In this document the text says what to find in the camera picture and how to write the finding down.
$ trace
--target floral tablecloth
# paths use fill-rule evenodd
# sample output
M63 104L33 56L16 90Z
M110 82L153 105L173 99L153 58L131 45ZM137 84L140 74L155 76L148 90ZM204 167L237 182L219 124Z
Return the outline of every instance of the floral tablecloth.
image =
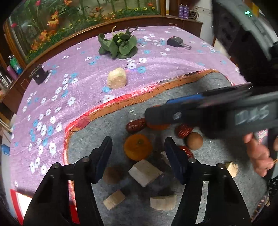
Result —
M47 79L28 86L13 126L10 151L12 188L34 193L54 162L64 164L66 127L84 113L119 96L180 75L216 69L233 84L245 80L238 68L200 38L170 26L142 27L133 33L138 53L131 59L100 56L97 37L78 43L43 64ZM178 36L191 50L167 45ZM122 67L127 85L110 90L107 75Z

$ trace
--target human hand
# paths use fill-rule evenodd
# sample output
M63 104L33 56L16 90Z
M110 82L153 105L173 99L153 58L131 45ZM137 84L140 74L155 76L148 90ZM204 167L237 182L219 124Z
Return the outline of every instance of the human hand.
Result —
M269 157L269 149L259 144L259 142L253 138L252 133L245 135L243 137L243 142L247 144L247 154L250 157L255 172L264 177L267 174L267 170L274 166L273 159Z

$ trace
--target display case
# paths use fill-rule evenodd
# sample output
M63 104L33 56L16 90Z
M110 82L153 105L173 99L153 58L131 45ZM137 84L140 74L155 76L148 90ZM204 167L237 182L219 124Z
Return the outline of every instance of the display case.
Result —
M119 18L159 14L156 8L156 0L24 0L6 29L28 64L76 32Z

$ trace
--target gray felt mat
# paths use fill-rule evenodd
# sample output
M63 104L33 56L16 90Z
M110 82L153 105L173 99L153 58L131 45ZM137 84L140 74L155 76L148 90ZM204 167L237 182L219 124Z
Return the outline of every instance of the gray felt mat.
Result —
M220 73L211 73L197 82L167 90L143 103L135 104L120 109L114 113L105 115L89 123L84 129L71 136L68 156L69 163L74 163L83 156L88 156L92 149L99 147L105 136L113 140L113 150L108 166L121 165L125 177L119 184L107 185L102 179L98 184L92 185L97 206L102 216L104 225L170 225L177 211L184 186L174 178L171 168L161 159L160 152L166 137L171 136L176 144L184 145L183 140L174 135L175 125L165 131L151 131L146 128L141 133L152 141L154 150L147 160L163 171L163 175L154 182L141 187L129 174L129 169L136 163L126 157L123 144L129 136L125 126L130 120L144 117L146 108L164 104L168 99L196 94L209 89L230 86L230 83ZM238 139L210 140L204 137L203 147L193 152L201 163L215 166L219 162L233 161L239 165L238 175L234 178L251 214L256 208L257 202L264 195L266 185L254 171L246 154L245 145L241 137ZM206 195L203 184L203 194L197 223L204 216ZM117 189L125 194L126 199L112 210L107 210L102 201ZM150 197L160 195L177 194L177 205L172 211L158 211L150 207Z

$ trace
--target water bottle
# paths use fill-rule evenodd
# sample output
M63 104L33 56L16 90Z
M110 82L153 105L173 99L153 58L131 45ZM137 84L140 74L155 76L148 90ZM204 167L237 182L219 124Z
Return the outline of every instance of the water bottle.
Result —
M183 18L183 12L184 12L184 5L180 4L180 6L178 8L178 17L179 18Z
M19 75L23 72L22 68L19 66L19 63L17 59L14 57L14 55L9 56L10 65L13 67L13 69L16 71L16 73Z
M188 19L188 16L189 16L189 7L188 7L188 5L186 5L184 7L183 18Z

